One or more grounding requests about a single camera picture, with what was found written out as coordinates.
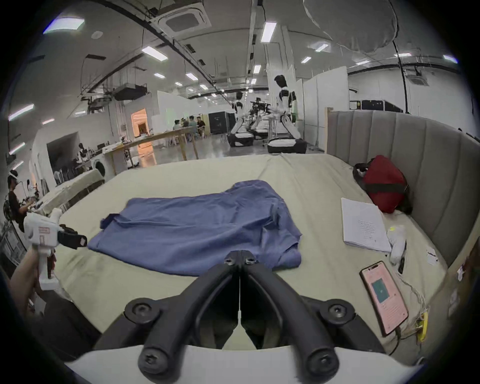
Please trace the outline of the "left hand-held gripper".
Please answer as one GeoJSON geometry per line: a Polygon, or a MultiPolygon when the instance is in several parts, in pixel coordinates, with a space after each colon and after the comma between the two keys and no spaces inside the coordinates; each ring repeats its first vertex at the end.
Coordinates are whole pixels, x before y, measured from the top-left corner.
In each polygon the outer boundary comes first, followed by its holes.
{"type": "Polygon", "coordinates": [[[62,231],[62,245],[70,249],[87,247],[88,239],[73,228],[59,225],[63,212],[54,208],[50,216],[39,213],[27,213],[24,219],[24,233],[34,250],[39,255],[39,284],[43,291],[54,291],[59,288],[56,276],[49,273],[48,259],[53,255],[55,248],[60,244],[59,233],[62,231]]]}

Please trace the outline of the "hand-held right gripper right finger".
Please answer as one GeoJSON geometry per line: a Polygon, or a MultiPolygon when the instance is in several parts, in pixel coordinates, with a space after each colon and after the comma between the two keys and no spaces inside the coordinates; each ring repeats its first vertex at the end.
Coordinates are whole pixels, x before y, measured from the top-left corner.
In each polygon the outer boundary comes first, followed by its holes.
{"type": "Polygon", "coordinates": [[[380,353],[380,340],[343,299],[302,296],[251,252],[240,253],[241,324],[258,349],[293,348],[301,381],[328,381],[340,369],[336,347],[380,353]]]}

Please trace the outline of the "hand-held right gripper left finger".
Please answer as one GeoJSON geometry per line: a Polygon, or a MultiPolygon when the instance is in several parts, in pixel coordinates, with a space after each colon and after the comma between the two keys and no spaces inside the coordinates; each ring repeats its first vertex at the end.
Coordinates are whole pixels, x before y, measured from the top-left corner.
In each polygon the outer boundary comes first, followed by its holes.
{"type": "Polygon", "coordinates": [[[238,325],[237,252],[196,278],[180,294],[131,300],[94,345],[94,351],[142,346],[140,372],[154,383],[181,375],[187,346],[221,350],[238,325]]]}

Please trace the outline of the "person's left hand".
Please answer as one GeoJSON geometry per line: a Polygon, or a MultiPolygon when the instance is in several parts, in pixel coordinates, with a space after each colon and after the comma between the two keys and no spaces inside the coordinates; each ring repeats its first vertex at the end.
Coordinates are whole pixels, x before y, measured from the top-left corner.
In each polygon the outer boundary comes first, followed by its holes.
{"type": "MultiPolygon", "coordinates": [[[[24,273],[24,280],[30,284],[34,291],[39,295],[43,295],[43,290],[40,287],[39,282],[39,261],[40,256],[39,252],[34,246],[30,246],[24,256],[23,260],[21,261],[20,266],[23,268],[22,271],[24,273]]],[[[47,276],[52,278],[54,275],[54,269],[56,264],[56,253],[53,250],[50,256],[47,258],[47,276]]]]}

